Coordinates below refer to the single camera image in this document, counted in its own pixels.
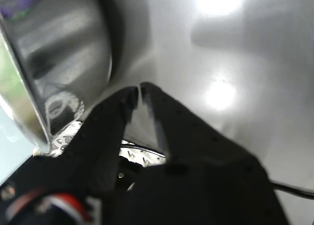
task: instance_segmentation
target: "stainless steel bowl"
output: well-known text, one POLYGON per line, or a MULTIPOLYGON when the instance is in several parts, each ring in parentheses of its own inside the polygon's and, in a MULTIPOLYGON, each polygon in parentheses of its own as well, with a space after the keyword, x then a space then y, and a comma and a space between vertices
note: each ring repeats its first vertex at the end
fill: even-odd
MULTIPOLYGON (((12 7, 14 0, 0 3, 12 7)), ((17 10, 0 22, 1 59, 9 63, 0 70, 0 96, 24 134, 48 152, 107 85, 109 37, 97 0, 36 0, 17 10)))

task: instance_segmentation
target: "black cable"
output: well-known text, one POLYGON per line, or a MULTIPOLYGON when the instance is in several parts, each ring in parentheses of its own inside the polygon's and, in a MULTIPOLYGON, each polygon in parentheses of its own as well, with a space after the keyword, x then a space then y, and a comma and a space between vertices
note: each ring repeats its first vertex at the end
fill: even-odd
POLYGON ((293 187, 279 182, 272 182, 271 184, 273 185, 275 190, 286 192, 297 197, 314 200, 314 191, 306 190, 299 187, 293 187))

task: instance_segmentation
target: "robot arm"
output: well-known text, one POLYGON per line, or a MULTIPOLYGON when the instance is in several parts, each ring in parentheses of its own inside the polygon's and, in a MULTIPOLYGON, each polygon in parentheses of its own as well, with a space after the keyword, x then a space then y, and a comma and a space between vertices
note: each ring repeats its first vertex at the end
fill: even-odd
POLYGON ((141 84, 141 94, 165 165, 119 157, 138 100, 136 87, 124 88, 96 106, 61 156, 32 157, 8 178, 0 225, 288 224, 256 157, 155 85, 141 84))

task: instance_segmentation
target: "white surface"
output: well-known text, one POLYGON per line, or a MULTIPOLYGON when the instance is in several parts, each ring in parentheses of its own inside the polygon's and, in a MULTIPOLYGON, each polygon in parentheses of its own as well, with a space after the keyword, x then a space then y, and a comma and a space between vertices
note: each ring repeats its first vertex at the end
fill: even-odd
POLYGON ((0 184, 31 154, 33 146, 0 107, 0 184))

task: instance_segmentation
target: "screw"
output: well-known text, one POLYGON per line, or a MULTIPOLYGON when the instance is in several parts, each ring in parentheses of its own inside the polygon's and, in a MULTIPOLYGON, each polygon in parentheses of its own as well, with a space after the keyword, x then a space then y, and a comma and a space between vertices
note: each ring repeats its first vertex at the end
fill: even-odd
POLYGON ((119 177, 119 178, 123 178, 123 177, 124 177, 124 173, 122 173, 122 172, 119 173, 119 174, 118 174, 118 177, 119 177))
POLYGON ((0 197, 2 200, 9 200, 15 196, 15 189, 14 187, 7 185, 3 188, 0 192, 0 197))

